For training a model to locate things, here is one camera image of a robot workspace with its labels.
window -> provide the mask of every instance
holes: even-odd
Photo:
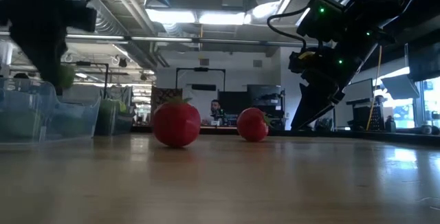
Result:
[[[440,127],[440,120],[432,120],[432,112],[440,113],[440,77],[423,81],[425,121]]]
[[[381,95],[387,99],[387,101],[384,102],[384,108],[393,108],[393,115],[397,128],[415,127],[413,99],[410,98],[406,100],[394,100],[391,97],[391,95],[388,93],[388,90],[384,88],[381,79],[401,76],[409,73],[410,73],[410,68],[405,67],[379,77],[379,80],[377,81],[378,83],[377,90],[374,93],[374,96]],[[373,79],[373,86],[375,86],[375,83],[376,83],[376,79]]]

person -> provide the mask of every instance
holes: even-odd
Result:
[[[221,108],[220,101],[211,101],[211,114],[202,120],[203,125],[211,125],[211,121],[220,121],[220,125],[228,125],[225,111]]]

red tomato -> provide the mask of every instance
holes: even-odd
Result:
[[[154,112],[153,133],[161,143],[180,148],[196,140],[200,124],[200,114],[193,106],[166,103]]]
[[[236,121],[236,127],[241,137],[248,142],[260,142],[269,133],[264,113],[258,108],[244,110]]]

clear plastic bin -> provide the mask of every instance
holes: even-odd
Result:
[[[94,136],[92,105],[58,101],[48,82],[0,78],[0,144],[35,144]]]

table surface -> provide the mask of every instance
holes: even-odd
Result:
[[[0,146],[0,223],[440,223],[440,151],[354,139],[150,135]]]

